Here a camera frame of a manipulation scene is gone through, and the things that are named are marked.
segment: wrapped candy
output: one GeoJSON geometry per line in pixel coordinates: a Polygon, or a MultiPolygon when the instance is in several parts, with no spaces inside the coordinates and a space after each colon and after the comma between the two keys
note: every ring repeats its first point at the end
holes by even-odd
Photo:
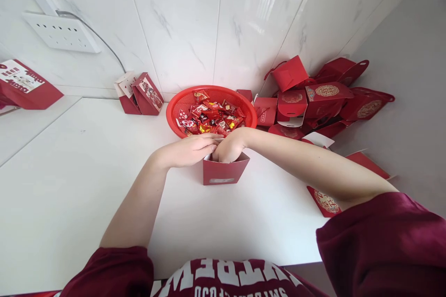
{"type": "Polygon", "coordinates": [[[194,90],[195,103],[200,104],[209,100],[209,90],[194,90]]]}

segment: red bag with photo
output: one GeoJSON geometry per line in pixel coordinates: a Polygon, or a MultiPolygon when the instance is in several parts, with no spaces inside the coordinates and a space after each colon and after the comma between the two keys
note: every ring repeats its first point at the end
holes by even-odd
{"type": "Polygon", "coordinates": [[[164,100],[150,79],[149,74],[147,72],[141,74],[132,84],[132,88],[141,114],[158,115],[164,100]]]}
{"type": "Polygon", "coordinates": [[[56,87],[20,61],[0,64],[0,103],[41,110],[61,97],[63,94],[56,87]]]}

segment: power socket panel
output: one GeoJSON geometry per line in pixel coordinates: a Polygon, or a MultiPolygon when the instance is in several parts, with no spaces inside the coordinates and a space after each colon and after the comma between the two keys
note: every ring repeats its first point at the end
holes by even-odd
{"type": "Polygon", "coordinates": [[[23,18],[50,48],[99,53],[93,36],[78,19],[23,13],[23,18]]]}

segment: marble tile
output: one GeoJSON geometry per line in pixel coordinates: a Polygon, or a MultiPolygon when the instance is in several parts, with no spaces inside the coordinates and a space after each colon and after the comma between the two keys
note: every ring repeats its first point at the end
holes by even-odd
{"type": "MultiPolygon", "coordinates": [[[[61,10],[89,23],[121,57],[128,70],[147,71],[157,83],[149,49],[133,0],[56,0],[61,10]]],[[[41,12],[34,0],[0,0],[0,40],[14,57],[53,84],[113,88],[122,69],[106,46],[89,54],[51,49],[23,20],[23,11],[41,12]]]]}
{"type": "Polygon", "coordinates": [[[366,22],[348,41],[347,45],[339,53],[339,57],[350,58],[350,56],[361,46],[361,44],[371,35],[373,30],[385,19],[390,12],[398,6],[401,0],[383,0],[366,22]]]}
{"type": "Polygon", "coordinates": [[[65,95],[117,100],[115,89],[55,85],[65,95]]]}
{"type": "Polygon", "coordinates": [[[161,89],[211,84],[219,0],[135,0],[161,89]]]}
{"type": "Polygon", "coordinates": [[[256,94],[302,0],[221,0],[214,84],[256,94]]]}
{"type": "Polygon", "coordinates": [[[303,0],[275,65],[295,55],[309,75],[336,57],[382,0],[303,0]]]}

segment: folded red box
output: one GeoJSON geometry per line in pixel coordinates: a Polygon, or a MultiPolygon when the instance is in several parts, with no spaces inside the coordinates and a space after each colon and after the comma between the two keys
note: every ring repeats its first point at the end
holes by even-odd
{"type": "Polygon", "coordinates": [[[0,64],[0,102],[23,109],[42,110],[63,97],[45,78],[20,61],[0,64]]]}
{"type": "Polygon", "coordinates": [[[326,63],[313,79],[318,84],[325,84],[333,81],[350,86],[367,69],[368,60],[355,63],[347,58],[337,58],[326,63]]]}
{"type": "Polygon", "coordinates": [[[351,89],[354,97],[342,107],[339,115],[346,121],[369,120],[388,102],[395,101],[393,95],[364,87],[351,89]]]}

